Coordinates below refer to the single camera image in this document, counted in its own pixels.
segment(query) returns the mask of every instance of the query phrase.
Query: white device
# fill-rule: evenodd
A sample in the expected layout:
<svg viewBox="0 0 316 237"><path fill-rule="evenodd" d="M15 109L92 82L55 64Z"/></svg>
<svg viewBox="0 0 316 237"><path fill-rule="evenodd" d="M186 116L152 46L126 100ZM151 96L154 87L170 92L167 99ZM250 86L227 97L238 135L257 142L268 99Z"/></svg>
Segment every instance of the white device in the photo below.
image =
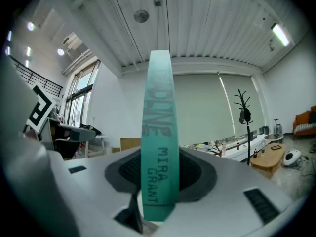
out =
<svg viewBox="0 0 316 237"><path fill-rule="evenodd" d="M299 157L301 156L301 152L296 150L296 149L292 149L290 151L288 151L285 155L284 155L284 165L285 166L290 166L292 165Z"/></svg>

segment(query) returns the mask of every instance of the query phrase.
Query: white desk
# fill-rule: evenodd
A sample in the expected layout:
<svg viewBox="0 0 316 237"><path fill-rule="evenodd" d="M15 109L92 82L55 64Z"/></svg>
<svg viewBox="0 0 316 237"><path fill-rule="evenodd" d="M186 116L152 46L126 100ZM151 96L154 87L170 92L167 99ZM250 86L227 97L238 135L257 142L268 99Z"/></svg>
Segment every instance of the white desk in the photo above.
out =
<svg viewBox="0 0 316 237"><path fill-rule="evenodd" d="M107 138L107 136L104 135L97 135L95 136L95 139L101 139L101 146L102 146L102 154L104 155L105 152L105 145L104 145L104 139ZM93 155L98 155L100 154L100 151L93 152ZM87 140L85 142L85 157L89 157L89 141Z"/></svg>

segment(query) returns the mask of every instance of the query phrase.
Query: window frame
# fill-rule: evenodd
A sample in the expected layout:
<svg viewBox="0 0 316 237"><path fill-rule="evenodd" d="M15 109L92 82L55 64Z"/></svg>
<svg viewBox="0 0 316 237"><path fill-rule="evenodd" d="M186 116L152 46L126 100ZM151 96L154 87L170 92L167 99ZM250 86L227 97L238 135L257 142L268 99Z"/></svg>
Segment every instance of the window frame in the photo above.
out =
<svg viewBox="0 0 316 237"><path fill-rule="evenodd" d="M99 69L100 67L100 60L97 60L96 62L90 64L89 66L87 66L86 68L82 69L79 73L77 73L75 76L74 76L74 79L71 83L71 86L70 86L70 89L69 89L69 93L68 93L68 97L66 99L66 105L65 105L65 110L64 110L64 117L65 117L65 123L68 124L68 125L71 125L71 126L74 126L72 120L74 118L74 115L72 116L72 120L69 120L70 118L70 114L71 114L71 107L72 107L72 104L74 103L75 106L74 106L74 112L77 111L77 102L74 102L76 99L83 97L83 104L82 104L82 107L81 107L81 113L80 113L80 124L82 123L82 118L83 118L83 110L84 110L84 106L85 106L85 102L86 102L86 99L87 99L87 95L89 92L92 91L92 88L93 88L93 83L91 83L91 79L93 78L93 75L95 73L97 73L97 70ZM83 77L83 76L86 76L88 75L89 73L91 73L90 77L89 77L89 80L88 80L88 83L87 83L87 86L80 89L80 90L75 90L78 86L78 82L80 81L80 79Z"/></svg>

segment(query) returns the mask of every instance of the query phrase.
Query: ceiling light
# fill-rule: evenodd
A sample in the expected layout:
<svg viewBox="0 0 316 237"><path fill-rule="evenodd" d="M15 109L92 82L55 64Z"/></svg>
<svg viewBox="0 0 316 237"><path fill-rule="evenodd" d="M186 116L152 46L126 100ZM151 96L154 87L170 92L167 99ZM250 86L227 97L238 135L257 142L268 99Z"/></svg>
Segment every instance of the ceiling light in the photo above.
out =
<svg viewBox="0 0 316 237"><path fill-rule="evenodd" d="M33 31L34 28L35 28L35 25L34 25L32 22L29 22L29 23L28 23L28 29L29 29L30 31Z"/></svg>
<svg viewBox="0 0 316 237"><path fill-rule="evenodd" d="M26 49L26 55L27 55L27 56L30 56L30 55L31 55L31 49L30 49L29 46L28 46L28 48Z"/></svg>
<svg viewBox="0 0 316 237"><path fill-rule="evenodd" d="M62 49L60 48L60 49L57 50L57 53L58 53L59 55L64 55L64 50L62 50Z"/></svg>
<svg viewBox="0 0 316 237"><path fill-rule="evenodd" d="M11 41L11 36L12 36L12 31L9 31L8 38L7 38L8 41Z"/></svg>
<svg viewBox="0 0 316 237"><path fill-rule="evenodd" d="M10 53L11 53L11 48L7 46L5 49L5 55L10 55Z"/></svg>
<svg viewBox="0 0 316 237"><path fill-rule="evenodd" d="M281 26L279 24L273 24L271 27L272 31L276 34L276 36L280 39L282 44L284 46L287 46L290 44L290 41L287 39L284 31L282 30Z"/></svg>

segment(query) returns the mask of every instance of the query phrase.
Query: window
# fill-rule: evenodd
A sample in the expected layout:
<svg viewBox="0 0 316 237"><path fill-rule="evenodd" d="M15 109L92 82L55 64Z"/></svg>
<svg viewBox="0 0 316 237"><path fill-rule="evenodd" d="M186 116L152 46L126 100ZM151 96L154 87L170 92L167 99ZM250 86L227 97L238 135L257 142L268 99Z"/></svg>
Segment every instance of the window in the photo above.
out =
<svg viewBox="0 0 316 237"><path fill-rule="evenodd" d="M66 124L80 127L86 124L91 90L99 70L100 61L75 75L67 97L64 116Z"/></svg>

